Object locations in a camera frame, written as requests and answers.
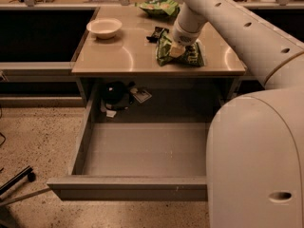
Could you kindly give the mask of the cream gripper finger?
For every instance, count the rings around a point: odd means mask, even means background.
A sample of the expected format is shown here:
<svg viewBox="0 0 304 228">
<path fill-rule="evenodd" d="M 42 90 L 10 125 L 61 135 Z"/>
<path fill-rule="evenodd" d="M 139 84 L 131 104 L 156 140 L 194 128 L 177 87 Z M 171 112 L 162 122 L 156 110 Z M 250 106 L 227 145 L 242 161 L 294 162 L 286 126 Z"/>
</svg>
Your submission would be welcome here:
<svg viewBox="0 0 304 228">
<path fill-rule="evenodd" d="M 178 58 L 178 57 L 182 56 L 182 54 L 184 52 L 185 52 L 185 46 L 173 43 L 171 45 L 169 55 L 171 57 Z"/>
</svg>

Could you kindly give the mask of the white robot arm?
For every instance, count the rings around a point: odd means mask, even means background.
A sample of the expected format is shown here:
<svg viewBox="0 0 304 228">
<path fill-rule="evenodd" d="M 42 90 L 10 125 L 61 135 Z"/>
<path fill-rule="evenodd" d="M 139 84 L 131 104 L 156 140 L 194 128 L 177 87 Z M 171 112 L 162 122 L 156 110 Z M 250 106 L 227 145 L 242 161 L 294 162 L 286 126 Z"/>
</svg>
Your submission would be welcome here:
<svg viewBox="0 0 304 228">
<path fill-rule="evenodd" d="M 264 87 L 210 124 L 210 228 L 304 228 L 303 44 L 233 0 L 183 0 L 174 40 L 193 43 L 205 23 Z"/>
</svg>

